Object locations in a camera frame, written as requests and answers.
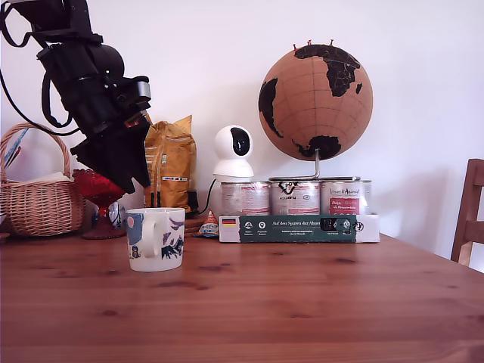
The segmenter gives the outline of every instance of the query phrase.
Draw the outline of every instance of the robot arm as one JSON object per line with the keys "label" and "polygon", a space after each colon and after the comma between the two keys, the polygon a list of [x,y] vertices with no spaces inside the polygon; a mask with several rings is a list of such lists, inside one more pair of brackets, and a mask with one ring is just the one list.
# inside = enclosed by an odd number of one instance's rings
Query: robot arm
{"label": "robot arm", "polygon": [[[63,127],[50,112],[52,82],[62,104],[86,139],[71,149],[77,160],[106,176],[128,193],[132,178],[147,187],[150,178],[144,139],[150,127],[150,86],[145,76],[124,77],[123,59],[91,30],[85,0],[10,0],[2,5],[4,37],[24,46],[29,36],[42,47],[37,54],[45,68],[42,110],[53,126]],[[32,24],[32,32],[15,45],[5,18],[17,10]]]}

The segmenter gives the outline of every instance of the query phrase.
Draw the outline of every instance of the wooden table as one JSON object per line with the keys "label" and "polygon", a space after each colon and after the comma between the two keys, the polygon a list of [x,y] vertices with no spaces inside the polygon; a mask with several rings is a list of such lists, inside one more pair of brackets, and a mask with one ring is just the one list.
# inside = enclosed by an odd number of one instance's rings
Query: wooden table
{"label": "wooden table", "polygon": [[158,273],[124,238],[0,252],[2,363],[484,361],[484,275],[389,237],[189,239]]}

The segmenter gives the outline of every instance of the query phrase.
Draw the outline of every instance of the white mug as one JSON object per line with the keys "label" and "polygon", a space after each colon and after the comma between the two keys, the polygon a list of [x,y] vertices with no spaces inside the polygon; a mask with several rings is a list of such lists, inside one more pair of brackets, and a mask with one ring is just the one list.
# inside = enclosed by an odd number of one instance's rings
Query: white mug
{"label": "white mug", "polygon": [[165,271],[182,264],[183,208],[140,208],[126,212],[129,266],[142,272]]}

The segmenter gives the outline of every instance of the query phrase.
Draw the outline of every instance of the green box label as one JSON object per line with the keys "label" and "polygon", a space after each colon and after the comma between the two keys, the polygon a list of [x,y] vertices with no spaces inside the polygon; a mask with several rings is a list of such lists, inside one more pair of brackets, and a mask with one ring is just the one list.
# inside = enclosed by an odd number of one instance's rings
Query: green box label
{"label": "green box label", "polygon": [[356,216],[241,216],[240,242],[356,241]]}

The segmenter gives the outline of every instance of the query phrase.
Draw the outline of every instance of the white camera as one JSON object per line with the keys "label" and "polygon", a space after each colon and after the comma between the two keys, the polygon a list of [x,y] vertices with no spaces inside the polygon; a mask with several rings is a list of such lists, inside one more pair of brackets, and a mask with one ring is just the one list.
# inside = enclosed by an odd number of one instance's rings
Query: white camera
{"label": "white camera", "polygon": [[247,159],[252,149],[252,136],[242,126],[221,129],[215,136],[215,151],[220,159],[213,171],[217,181],[250,182],[254,171]]}

